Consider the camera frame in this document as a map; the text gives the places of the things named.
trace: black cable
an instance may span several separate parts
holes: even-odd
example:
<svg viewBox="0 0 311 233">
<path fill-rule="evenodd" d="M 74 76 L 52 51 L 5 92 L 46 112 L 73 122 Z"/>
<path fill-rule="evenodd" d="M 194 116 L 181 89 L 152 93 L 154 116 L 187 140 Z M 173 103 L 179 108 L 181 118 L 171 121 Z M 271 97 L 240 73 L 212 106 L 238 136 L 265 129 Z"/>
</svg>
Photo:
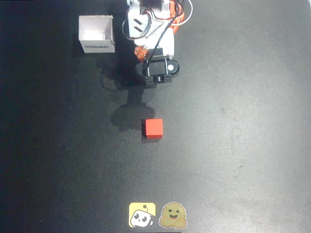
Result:
<svg viewBox="0 0 311 233">
<path fill-rule="evenodd" d="M 181 3 L 182 6 L 185 6 L 185 2 L 186 0 L 183 0 L 183 2 Z"/>
<path fill-rule="evenodd" d="M 157 44 L 155 45 L 155 48 L 154 50 L 152 51 L 150 57 L 148 58 L 148 61 L 147 61 L 147 65 L 145 65 L 145 63 L 143 64 L 143 67 L 142 67 L 142 73 L 146 76 L 146 71 L 148 70 L 148 67 L 149 67 L 149 64 L 157 50 L 157 47 L 159 46 L 160 42 L 161 42 L 161 39 L 163 38 L 164 34 L 166 33 L 166 31 L 168 30 L 168 28 L 172 25 L 172 23 L 174 22 L 174 20 L 178 17 L 178 12 L 179 12 L 179 4 L 177 2 L 177 0 L 175 0 L 175 7 L 177 8 L 176 9 L 176 14 L 174 16 L 174 18 L 170 21 L 170 23 L 166 26 L 166 28 L 164 29 L 164 31 L 162 32 L 159 40 L 157 41 Z"/>
<path fill-rule="evenodd" d="M 153 15 L 153 18 L 156 18 L 156 19 L 159 19 L 159 20 L 169 20 L 169 19 L 172 19 L 172 17 L 170 17 L 170 18 L 167 18 L 167 19 L 163 19 L 163 18 L 158 18 L 158 17 L 156 17 L 156 14 L 155 14 L 155 12 L 153 11 L 153 9 L 148 9 L 148 11 L 150 11 L 151 13 L 152 13 L 152 15 Z M 177 16 L 177 17 L 180 17 L 180 16 L 182 16 L 182 14 L 184 13 L 184 8 L 182 7 L 182 11 L 180 12 L 180 14 Z"/>
<path fill-rule="evenodd" d="M 124 32 L 124 25 L 125 25 L 125 22 L 128 21 L 128 18 L 126 18 L 126 19 L 123 21 L 123 23 L 122 23 L 122 33 L 123 33 L 123 35 L 126 37 L 126 39 L 128 39 L 128 40 L 138 40 L 138 39 L 144 38 L 144 37 L 147 35 L 149 29 L 151 28 L 151 17 L 150 17 L 149 14 L 147 14 L 147 16 L 148 16 L 148 24 L 147 24 L 147 27 L 145 28 L 145 30 L 143 31 L 143 33 L 142 33 L 140 36 L 138 36 L 138 37 L 129 37 L 129 36 L 127 36 L 127 35 L 125 34 L 125 32 Z"/>
</svg>

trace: red block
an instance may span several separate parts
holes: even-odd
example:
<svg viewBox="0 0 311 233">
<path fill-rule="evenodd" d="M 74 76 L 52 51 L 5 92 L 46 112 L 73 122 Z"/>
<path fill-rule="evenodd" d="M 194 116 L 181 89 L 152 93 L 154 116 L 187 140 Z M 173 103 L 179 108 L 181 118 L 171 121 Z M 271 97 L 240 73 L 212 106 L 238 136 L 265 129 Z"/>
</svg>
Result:
<svg viewBox="0 0 311 233">
<path fill-rule="evenodd" d="M 146 120 L 146 138 L 161 139 L 163 137 L 163 119 Z"/>
</svg>

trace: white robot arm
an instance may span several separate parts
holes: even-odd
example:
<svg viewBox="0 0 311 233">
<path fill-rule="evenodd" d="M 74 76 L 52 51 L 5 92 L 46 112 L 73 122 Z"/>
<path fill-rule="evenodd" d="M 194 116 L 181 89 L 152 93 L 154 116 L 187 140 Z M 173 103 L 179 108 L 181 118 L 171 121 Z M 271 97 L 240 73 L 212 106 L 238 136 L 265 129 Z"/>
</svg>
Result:
<svg viewBox="0 0 311 233">
<path fill-rule="evenodd" d="M 170 82 L 179 72 L 174 57 L 174 35 L 179 27 L 186 23 L 184 4 L 178 0 L 127 0 L 129 6 L 127 18 L 122 24 L 124 36 L 135 45 L 135 55 L 141 62 L 136 72 L 146 82 Z M 128 33 L 124 32 L 128 22 Z"/>
</svg>

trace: logo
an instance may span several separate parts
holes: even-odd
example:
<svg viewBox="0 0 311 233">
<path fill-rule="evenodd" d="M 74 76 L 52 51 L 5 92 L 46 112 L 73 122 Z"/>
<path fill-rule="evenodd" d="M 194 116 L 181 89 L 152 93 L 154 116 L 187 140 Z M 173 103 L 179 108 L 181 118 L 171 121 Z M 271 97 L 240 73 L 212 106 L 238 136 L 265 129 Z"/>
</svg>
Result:
<svg viewBox="0 0 311 233">
<path fill-rule="evenodd" d="M 153 224 L 156 216 L 156 205 L 151 202 L 133 202 L 129 207 L 130 227 L 147 227 Z"/>
<path fill-rule="evenodd" d="M 109 46 L 89 46 L 85 45 L 86 48 L 108 48 Z"/>
<path fill-rule="evenodd" d="M 184 206 L 178 202 L 166 204 L 162 209 L 159 225 L 164 228 L 186 228 L 187 220 Z"/>
</svg>

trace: white box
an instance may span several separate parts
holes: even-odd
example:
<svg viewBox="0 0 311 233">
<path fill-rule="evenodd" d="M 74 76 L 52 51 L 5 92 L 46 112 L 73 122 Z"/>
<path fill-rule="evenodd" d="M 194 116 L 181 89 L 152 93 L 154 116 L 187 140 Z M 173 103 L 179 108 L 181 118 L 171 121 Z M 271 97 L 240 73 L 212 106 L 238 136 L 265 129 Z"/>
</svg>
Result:
<svg viewBox="0 0 311 233">
<path fill-rule="evenodd" d="M 79 16 L 79 41 L 85 53 L 115 52 L 112 16 Z"/>
</svg>

